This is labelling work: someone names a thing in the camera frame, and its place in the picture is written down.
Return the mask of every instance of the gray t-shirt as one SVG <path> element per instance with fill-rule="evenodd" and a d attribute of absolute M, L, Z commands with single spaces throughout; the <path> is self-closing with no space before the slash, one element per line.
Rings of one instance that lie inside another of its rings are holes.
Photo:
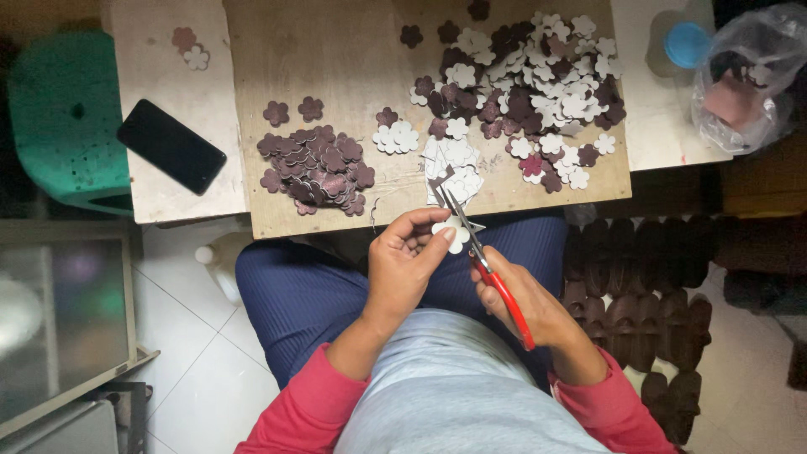
<path fill-rule="evenodd" d="M 335 452 L 610 452 L 481 323 L 419 309 L 384 347 Z"/>

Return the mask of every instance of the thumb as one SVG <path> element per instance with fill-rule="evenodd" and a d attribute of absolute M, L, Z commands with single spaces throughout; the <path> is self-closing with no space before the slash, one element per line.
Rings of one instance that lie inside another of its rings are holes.
<path fill-rule="evenodd" d="M 485 254 L 487 264 L 493 271 L 499 273 L 505 282 L 512 279 L 512 264 L 498 250 L 493 246 L 485 246 L 482 252 Z"/>
<path fill-rule="evenodd" d="M 476 284 L 476 292 L 477 295 L 479 295 L 479 300 L 482 301 L 482 306 L 484 306 L 485 310 L 490 315 L 501 320 L 511 333 L 516 336 L 521 336 L 516 328 L 516 324 L 512 320 L 510 310 L 507 309 L 507 305 L 495 288 L 488 287 L 484 282 L 478 282 Z"/>
<path fill-rule="evenodd" d="M 457 229 L 445 227 L 432 236 L 426 247 L 415 257 L 415 261 L 419 263 L 419 266 L 428 269 L 429 274 L 433 273 L 437 266 L 440 265 L 440 262 L 443 261 L 445 255 L 448 254 L 451 242 L 454 241 L 456 236 Z"/>

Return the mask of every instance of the white table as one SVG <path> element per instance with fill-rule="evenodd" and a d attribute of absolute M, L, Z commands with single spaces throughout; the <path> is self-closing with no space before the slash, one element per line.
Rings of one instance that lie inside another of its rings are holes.
<path fill-rule="evenodd" d="M 712 149 L 688 120 L 687 86 L 655 77 L 644 63 L 650 24 L 660 12 L 713 28 L 709 0 L 611 0 L 622 78 L 631 170 L 649 170 L 731 156 Z M 221 0 L 111 0 L 103 16 L 115 38 L 123 117 L 146 98 L 207 138 L 228 156 L 205 195 L 197 196 L 128 152 L 138 224 L 249 211 L 233 87 L 227 17 Z M 211 53 L 205 71 L 189 71 L 171 44 L 176 27 L 190 27 Z"/>

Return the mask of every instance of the blue ribbed pants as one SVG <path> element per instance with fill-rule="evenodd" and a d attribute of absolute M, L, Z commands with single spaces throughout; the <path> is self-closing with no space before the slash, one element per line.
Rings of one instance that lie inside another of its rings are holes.
<path fill-rule="evenodd" d="M 478 234 L 482 244 L 527 268 L 557 296 L 567 225 L 552 213 L 481 216 L 473 221 L 487 226 Z M 544 347 L 524 351 L 504 324 L 485 313 L 468 270 L 466 252 L 448 254 L 418 307 L 451 310 L 482 322 L 516 352 L 539 388 L 548 391 L 549 352 Z M 332 342 L 356 320 L 367 298 L 366 277 L 329 254 L 288 240 L 263 240 L 247 246 L 236 262 L 236 280 L 266 362 L 281 389 L 321 343 Z"/>

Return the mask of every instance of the red scissors handle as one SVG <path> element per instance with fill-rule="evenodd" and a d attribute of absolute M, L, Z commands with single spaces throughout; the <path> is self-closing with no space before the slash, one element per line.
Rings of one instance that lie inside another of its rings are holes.
<path fill-rule="evenodd" d="M 524 319 L 524 314 L 521 313 L 521 309 L 516 303 L 516 298 L 513 297 L 512 293 L 510 293 L 510 290 L 507 288 L 507 285 L 504 285 L 504 281 L 499 277 L 499 273 L 493 271 L 492 273 L 488 274 L 485 266 L 483 266 L 479 260 L 472 260 L 476 266 L 476 269 L 479 270 L 479 274 L 482 275 L 482 281 L 485 283 L 485 285 L 494 287 L 502 297 L 504 305 L 507 306 L 513 321 L 516 323 L 516 328 L 518 328 L 518 331 L 521 333 L 521 345 L 524 346 L 526 351 L 534 349 L 535 341 L 533 341 L 532 333 L 529 332 L 529 327 L 527 326 L 527 321 Z"/>

